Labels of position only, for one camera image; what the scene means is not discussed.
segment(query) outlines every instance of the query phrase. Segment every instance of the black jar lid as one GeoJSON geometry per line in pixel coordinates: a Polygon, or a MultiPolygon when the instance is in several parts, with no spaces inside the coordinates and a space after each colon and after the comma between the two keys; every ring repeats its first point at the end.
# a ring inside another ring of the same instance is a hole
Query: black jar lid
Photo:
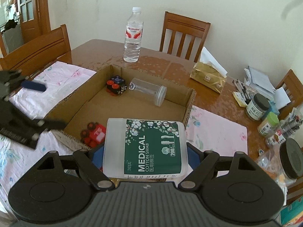
{"type": "Polygon", "coordinates": [[[270,107],[269,101],[266,99],[266,97],[259,93],[255,94],[254,101],[262,110],[266,111],[270,107]]]}
{"type": "Polygon", "coordinates": [[[280,147],[280,159],[289,178],[296,179],[303,175],[303,153],[299,144],[288,138],[280,147]]]}

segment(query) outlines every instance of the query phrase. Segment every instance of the green label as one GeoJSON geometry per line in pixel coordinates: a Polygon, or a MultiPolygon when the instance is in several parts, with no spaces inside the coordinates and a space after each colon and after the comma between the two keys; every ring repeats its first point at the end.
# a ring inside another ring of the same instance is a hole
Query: green label
{"type": "Polygon", "coordinates": [[[181,150],[176,122],[126,121],[125,175],[164,175],[180,172],[181,150]]]}

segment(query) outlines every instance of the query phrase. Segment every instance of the gold tissue box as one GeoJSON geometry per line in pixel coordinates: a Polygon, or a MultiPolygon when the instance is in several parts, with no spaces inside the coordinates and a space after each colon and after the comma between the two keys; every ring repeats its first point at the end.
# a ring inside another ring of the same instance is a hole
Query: gold tissue box
{"type": "Polygon", "coordinates": [[[222,92],[226,81],[226,77],[223,77],[216,69],[202,62],[194,65],[190,77],[218,93],[222,92]]]}

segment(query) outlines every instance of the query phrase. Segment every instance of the red fidget cube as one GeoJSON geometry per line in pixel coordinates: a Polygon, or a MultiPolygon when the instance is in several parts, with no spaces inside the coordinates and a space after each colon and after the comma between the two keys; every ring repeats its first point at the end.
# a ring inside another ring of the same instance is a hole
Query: red fidget cube
{"type": "Polygon", "coordinates": [[[81,142],[87,146],[94,148],[105,140],[106,128],[99,123],[91,122],[87,125],[87,129],[81,131],[81,142]]]}
{"type": "Polygon", "coordinates": [[[114,76],[108,80],[106,82],[106,87],[106,91],[110,92],[113,96],[123,94],[123,92],[127,89],[125,80],[120,76],[114,76]]]}

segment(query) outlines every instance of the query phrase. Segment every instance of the green jar lid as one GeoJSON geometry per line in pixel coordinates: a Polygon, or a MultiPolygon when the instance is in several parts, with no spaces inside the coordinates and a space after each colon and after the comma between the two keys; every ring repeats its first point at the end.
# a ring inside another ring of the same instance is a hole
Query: green jar lid
{"type": "Polygon", "coordinates": [[[269,112],[269,114],[266,116],[266,119],[271,126],[276,126],[279,123],[278,116],[273,112],[269,112]]]}

